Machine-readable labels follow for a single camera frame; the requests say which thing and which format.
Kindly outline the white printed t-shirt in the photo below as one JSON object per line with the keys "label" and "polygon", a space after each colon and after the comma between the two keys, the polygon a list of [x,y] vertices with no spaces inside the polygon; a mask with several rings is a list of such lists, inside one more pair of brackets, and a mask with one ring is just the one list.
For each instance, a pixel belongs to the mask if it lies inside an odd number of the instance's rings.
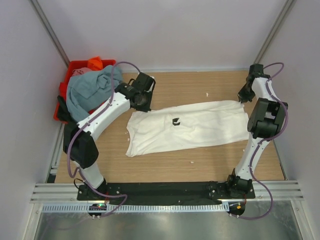
{"label": "white printed t-shirt", "polygon": [[126,129],[127,157],[220,146],[247,140],[248,114],[234,100],[133,112]]}

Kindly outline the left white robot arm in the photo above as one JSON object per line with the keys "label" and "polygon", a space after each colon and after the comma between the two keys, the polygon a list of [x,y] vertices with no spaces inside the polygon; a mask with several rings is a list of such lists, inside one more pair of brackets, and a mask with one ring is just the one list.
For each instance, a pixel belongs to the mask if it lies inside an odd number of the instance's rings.
{"label": "left white robot arm", "polygon": [[72,178],[80,174],[93,199],[101,200],[107,192],[107,182],[97,164],[99,151],[96,140],[114,120],[128,110],[149,112],[155,86],[154,77],[140,72],[129,83],[119,84],[111,97],[95,112],[78,123],[65,126],[63,150],[67,154],[68,173]]}

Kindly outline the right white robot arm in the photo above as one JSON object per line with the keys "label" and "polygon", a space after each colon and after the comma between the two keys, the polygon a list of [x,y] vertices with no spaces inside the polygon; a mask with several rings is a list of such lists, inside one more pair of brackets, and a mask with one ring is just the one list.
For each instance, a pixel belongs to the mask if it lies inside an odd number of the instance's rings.
{"label": "right white robot arm", "polygon": [[225,185],[225,192],[231,198],[241,198],[253,191],[254,171],[263,151],[288,124],[288,104],[276,96],[272,77],[264,69],[259,63],[251,65],[246,83],[238,92],[241,103],[256,98],[256,104],[247,123],[249,139],[244,154]]}

